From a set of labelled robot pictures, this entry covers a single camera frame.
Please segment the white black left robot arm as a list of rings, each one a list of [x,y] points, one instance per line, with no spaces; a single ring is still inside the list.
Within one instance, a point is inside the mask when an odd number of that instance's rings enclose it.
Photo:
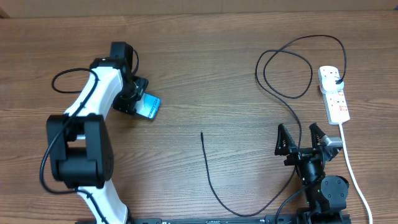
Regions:
[[[160,99],[145,93],[149,84],[137,77],[126,58],[97,58],[86,71],[89,78],[78,98],[61,115],[49,116],[46,124],[48,148],[42,159],[39,180],[44,181],[50,162],[56,181],[66,185],[64,194],[78,194],[94,215],[94,223],[132,223],[133,219],[111,180],[114,154],[106,128],[110,109],[152,119]]]

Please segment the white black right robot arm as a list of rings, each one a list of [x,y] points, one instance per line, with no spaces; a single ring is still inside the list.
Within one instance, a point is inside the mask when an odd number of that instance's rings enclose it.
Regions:
[[[326,163],[343,150],[343,141],[340,137],[327,136],[315,123],[309,129],[312,146],[299,148],[287,128],[278,125],[274,154],[286,157],[285,166],[295,167],[302,188],[266,220],[270,223],[350,223],[349,215],[342,214],[346,208],[348,181],[342,176],[325,174]],[[305,194],[307,207],[299,208],[295,214],[281,214],[284,206],[301,193]]]

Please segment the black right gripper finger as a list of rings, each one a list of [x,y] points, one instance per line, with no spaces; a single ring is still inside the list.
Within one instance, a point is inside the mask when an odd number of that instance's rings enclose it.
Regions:
[[[278,125],[277,142],[274,154],[276,156],[287,156],[297,151],[294,139],[288,132],[287,128],[281,123]]]
[[[321,145],[322,138],[326,135],[316,123],[312,123],[309,126],[311,140],[312,140],[312,147],[316,148]]]

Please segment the blue Galaxy smartphone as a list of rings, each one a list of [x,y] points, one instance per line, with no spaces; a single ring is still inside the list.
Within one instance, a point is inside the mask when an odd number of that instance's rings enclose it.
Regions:
[[[137,114],[149,119],[154,119],[160,104],[160,98],[148,93],[144,93],[142,98],[136,102],[134,109],[136,110]]]

